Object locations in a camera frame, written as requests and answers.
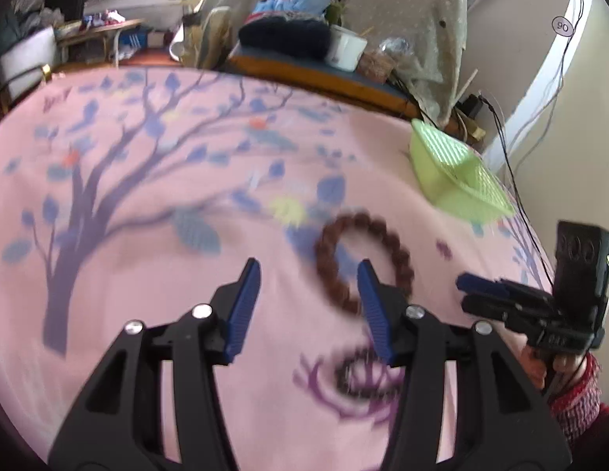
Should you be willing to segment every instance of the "dark folded garment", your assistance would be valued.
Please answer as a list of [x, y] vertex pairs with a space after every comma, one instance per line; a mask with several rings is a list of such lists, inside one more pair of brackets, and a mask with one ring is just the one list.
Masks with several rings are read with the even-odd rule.
[[331, 47], [331, 29], [322, 21], [268, 16], [243, 26], [239, 40], [247, 47], [294, 58], [324, 60]]

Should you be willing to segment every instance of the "basket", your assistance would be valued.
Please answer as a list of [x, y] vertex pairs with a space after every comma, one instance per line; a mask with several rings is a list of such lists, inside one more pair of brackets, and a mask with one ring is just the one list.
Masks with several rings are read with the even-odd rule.
[[514, 215], [505, 190], [468, 146], [421, 120], [411, 125], [411, 162], [434, 206], [473, 223]]

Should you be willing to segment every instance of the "silver screw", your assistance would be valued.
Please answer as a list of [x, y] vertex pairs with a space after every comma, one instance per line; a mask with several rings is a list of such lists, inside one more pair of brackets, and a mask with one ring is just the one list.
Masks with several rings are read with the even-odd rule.
[[196, 319], [206, 319], [211, 316], [212, 308], [211, 305], [197, 305], [191, 311], [191, 314]]
[[129, 335], [138, 335], [143, 331], [143, 323], [140, 320], [131, 320], [125, 325], [125, 332]]
[[407, 310], [405, 310], [405, 315], [410, 319], [422, 319], [424, 318], [426, 312], [423, 307], [419, 307], [418, 305], [409, 305]]
[[475, 325], [475, 331], [480, 335], [487, 336], [492, 333], [492, 324], [485, 320], [479, 320]]

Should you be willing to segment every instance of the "pink tablecloth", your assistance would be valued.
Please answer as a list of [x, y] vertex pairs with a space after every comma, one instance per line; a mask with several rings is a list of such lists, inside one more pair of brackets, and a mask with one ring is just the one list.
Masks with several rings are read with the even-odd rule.
[[[463, 271], [548, 286], [519, 217], [472, 225], [424, 199], [410, 135], [407, 122], [194, 70], [97, 70], [38, 90], [0, 125], [0, 401], [26, 441], [46, 458], [125, 321], [178, 319], [254, 256], [249, 336], [217, 372], [241, 469], [376, 469], [396, 405], [335, 390], [334, 364], [368, 336], [316, 278], [321, 225], [356, 208], [384, 217], [411, 251], [413, 302], [448, 323], [472, 322], [454, 286]], [[342, 241], [342, 276], [354, 285], [363, 257], [391, 282], [360, 237]], [[397, 380], [371, 372], [364, 383]], [[175, 457], [170, 405], [164, 430]]]

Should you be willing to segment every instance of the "light blue fabric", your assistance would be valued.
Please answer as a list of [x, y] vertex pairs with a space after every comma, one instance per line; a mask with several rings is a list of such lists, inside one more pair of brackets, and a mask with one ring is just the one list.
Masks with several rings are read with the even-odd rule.
[[258, 2], [253, 13], [260, 12], [305, 12], [322, 15], [333, 0], [266, 0]]

